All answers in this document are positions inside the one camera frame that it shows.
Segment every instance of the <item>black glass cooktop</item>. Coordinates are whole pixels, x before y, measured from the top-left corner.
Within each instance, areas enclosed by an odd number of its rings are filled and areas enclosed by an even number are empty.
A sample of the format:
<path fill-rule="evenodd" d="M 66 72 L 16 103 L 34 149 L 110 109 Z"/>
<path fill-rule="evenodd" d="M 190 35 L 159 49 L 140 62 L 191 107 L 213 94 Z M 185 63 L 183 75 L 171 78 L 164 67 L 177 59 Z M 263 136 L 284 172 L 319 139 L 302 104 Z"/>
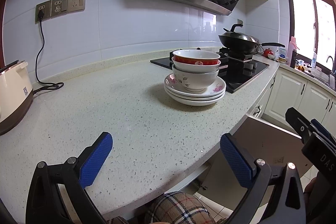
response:
<path fill-rule="evenodd" d="M 226 54 L 219 52 L 221 55 L 221 66 L 228 65 L 227 68 L 219 70 L 218 76 L 226 83 L 226 91 L 229 93 L 236 92 L 242 86 L 250 82 L 258 74 L 263 72 L 269 65 L 256 60 L 237 60 L 228 58 Z M 165 57 L 151 60 L 152 63 L 159 66 L 172 69 L 171 58 Z"/>

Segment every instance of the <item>plaid pants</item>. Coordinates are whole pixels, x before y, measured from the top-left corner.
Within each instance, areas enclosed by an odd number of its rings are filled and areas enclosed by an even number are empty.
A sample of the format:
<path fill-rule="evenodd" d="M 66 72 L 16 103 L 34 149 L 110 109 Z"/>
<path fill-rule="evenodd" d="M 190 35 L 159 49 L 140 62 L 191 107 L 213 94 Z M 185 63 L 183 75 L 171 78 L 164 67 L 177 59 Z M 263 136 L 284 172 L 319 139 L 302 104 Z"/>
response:
<path fill-rule="evenodd" d="M 173 192 L 163 194 L 150 205 L 144 224 L 166 222 L 170 224 L 216 224 L 207 209 L 194 196 Z M 127 220 L 116 217 L 109 224 L 128 224 Z"/>

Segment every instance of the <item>pink bottle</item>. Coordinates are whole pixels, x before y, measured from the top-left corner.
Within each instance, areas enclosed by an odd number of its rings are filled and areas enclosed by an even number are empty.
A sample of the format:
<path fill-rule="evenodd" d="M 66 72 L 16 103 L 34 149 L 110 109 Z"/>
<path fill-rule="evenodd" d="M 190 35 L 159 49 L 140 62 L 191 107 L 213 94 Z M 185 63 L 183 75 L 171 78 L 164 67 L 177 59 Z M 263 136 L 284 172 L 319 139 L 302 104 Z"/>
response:
<path fill-rule="evenodd" d="M 299 49 L 296 45 L 296 39 L 295 37 L 291 37 L 291 41 L 288 44 L 287 64 L 291 63 L 293 50 L 296 50 L 296 49 Z"/>

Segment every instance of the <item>wall outlet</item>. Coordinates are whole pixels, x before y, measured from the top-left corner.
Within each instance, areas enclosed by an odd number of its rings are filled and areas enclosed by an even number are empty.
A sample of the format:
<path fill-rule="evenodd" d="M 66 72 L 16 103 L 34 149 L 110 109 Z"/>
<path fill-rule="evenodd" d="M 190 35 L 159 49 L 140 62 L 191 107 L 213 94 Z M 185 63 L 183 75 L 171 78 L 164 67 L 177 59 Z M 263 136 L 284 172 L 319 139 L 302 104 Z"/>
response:
<path fill-rule="evenodd" d="M 51 17 L 66 14 L 68 12 L 68 0 L 51 1 Z"/>
<path fill-rule="evenodd" d="M 68 12 L 85 9 L 85 0 L 68 0 Z"/>
<path fill-rule="evenodd" d="M 40 22 L 40 19 L 37 16 L 40 10 L 42 10 L 44 12 L 44 16 L 43 16 L 42 20 L 50 18 L 51 17 L 51 0 L 48 0 L 46 2 L 43 2 L 43 3 L 40 3 L 40 4 L 36 5 L 35 23 Z"/>

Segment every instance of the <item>black cabinet handle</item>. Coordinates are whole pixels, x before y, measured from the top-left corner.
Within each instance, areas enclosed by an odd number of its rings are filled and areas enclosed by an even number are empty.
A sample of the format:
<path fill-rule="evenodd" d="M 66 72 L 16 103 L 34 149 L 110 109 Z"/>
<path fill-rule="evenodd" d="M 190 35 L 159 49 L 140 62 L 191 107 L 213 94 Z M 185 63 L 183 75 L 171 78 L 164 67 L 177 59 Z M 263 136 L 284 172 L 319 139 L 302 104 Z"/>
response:
<path fill-rule="evenodd" d="M 331 109 L 333 108 L 333 104 L 334 104 L 334 101 L 332 101 L 332 102 L 331 102 L 331 107 L 330 107 L 330 109 L 329 109 L 329 111 L 328 111 L 328 112 L 330 112 L 330 111 L 331 111 Z"/>
<path fill-rule="evenodd" d="M 302 88 L 302 91 L 301 91 L 301 95 L 302 95 L 302 93 L 303 93 L 303 90 L 305 89 L 305 85 L 306 85 L 306 84 L 303 84 L 303 88 Z"/>
<path fill-rule="evenodd" d="M 271 86 L 269 87 L 270 89 L 272 88 L 272 86 L 274 85 L 275 83 L 275 76 L 273 77 L 273 83 L 271 84 Z"/>
<path fill-rule="evenodd" d="M 329 102 L 328 102 L 328 105 L 327 105 L 326 109 L 328 108 L 329 104 L 330 104 L 330 99 L 329 99 Z"/>
<path fill-rule="evenodd" d="M 253 115 L 258 114 L 260 112 L 260 105 L 258 105 L 258 109 L 259 110 L 257 112 L 254 112 Z"/>

